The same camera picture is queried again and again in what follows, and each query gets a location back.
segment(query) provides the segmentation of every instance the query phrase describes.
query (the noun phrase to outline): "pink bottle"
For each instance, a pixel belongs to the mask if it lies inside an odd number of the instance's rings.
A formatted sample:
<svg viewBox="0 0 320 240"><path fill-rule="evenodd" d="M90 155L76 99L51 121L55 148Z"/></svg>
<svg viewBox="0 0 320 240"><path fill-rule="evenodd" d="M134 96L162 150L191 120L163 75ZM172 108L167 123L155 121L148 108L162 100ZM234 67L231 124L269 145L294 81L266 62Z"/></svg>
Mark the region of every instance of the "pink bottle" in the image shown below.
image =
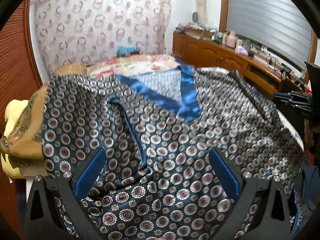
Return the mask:
<svg viewBox="0 0 320 240"><path fill-rule="evenodd" d="M227 38L226 46L234 49L236 47L236 42L237 42L236 33L231 31Z"/></svg>

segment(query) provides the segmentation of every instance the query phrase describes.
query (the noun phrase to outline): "window blind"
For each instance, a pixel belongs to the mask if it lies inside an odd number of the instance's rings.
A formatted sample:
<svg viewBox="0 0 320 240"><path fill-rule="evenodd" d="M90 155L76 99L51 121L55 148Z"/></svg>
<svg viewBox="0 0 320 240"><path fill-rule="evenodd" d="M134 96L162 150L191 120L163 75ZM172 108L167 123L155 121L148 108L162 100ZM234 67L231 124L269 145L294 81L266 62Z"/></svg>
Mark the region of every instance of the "window blind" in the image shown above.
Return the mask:
<svg viewBox="0 0 320 240"><path fill-rule="evenodd" d="M227 30L266 45L306 68L312 29L291 0L229 0Z"/></svg>

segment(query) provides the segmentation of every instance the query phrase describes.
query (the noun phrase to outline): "v-neck collar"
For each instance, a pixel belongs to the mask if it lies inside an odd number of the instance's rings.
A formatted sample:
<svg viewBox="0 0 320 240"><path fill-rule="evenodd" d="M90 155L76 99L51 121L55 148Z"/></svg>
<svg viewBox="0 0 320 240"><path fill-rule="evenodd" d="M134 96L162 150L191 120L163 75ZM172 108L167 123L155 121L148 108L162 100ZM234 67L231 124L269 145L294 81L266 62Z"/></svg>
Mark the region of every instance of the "v-neck collar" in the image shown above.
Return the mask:
<svg viewBox="0 0 320 240"><path fill-rule="evenodd" d="M190 65L180 64L177 68L168 70L173 71L179 69L181 71L180 91L182 102L177 102L170 98L159 95L157 92L148 88L143 82L116 75L117 79L127 84L137 94L143 95L145 98L152 100L155 104L167 109L171 113L179 115L187 122L193 121L200 117L201 110L197 101L196 88L194 86L194 74Z"/></svg>

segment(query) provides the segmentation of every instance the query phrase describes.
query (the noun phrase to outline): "silver screw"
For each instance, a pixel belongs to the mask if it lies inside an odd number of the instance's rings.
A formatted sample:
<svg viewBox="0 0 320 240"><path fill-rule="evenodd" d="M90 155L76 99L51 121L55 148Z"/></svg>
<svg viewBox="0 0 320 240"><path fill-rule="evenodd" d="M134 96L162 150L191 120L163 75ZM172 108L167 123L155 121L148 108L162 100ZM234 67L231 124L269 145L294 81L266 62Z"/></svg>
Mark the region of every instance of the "silver screw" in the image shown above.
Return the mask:
<svg viewBox="0 0 320 240"><path fill-rule="evenodd" d="M250 172L245 171L245 172L243 173L243 176L244 176L245 178L249 179L249 178L251 178L252 175L251 175Z"/></svg>
<svg viewBox="0 0 320 240"><path fill-rule="evenodd" d="M63 177L70 178L71 177L71 172L70 171L66 171L65 173L63 173Z"/></svg>
<svg viewBox="0 0 320 240"><path fill-rule="evenodd" d="M273 176L273 179L274 179L276 182L279 182L279 181L280 181L280 177L279 177L279 176Z"/></svg>
<svg viewBox="0 0 320 240"><path fill-rule="evenodd" d="M41 180L41 175L35 176L35 181L40 181Z"/></svg>

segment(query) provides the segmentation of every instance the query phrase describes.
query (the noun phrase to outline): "patterned robe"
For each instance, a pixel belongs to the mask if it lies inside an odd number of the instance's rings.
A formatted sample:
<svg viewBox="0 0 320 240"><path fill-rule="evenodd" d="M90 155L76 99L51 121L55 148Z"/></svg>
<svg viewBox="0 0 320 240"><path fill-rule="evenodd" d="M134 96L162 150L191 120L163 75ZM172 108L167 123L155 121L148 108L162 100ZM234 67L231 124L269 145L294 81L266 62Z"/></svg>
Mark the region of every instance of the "patterned robe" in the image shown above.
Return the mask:
<svg viewBox="0 0 320 240"><path fill-rule="evenodd" d="M96 147L106 149L107 162L81 205L109 240L213 235L234 203L210 165L214 146L256 178L278 175L288 196L302 160L273 103L239 73L188 66L132 78L52 76L42 137L52 178L73 171Z"/></svg>

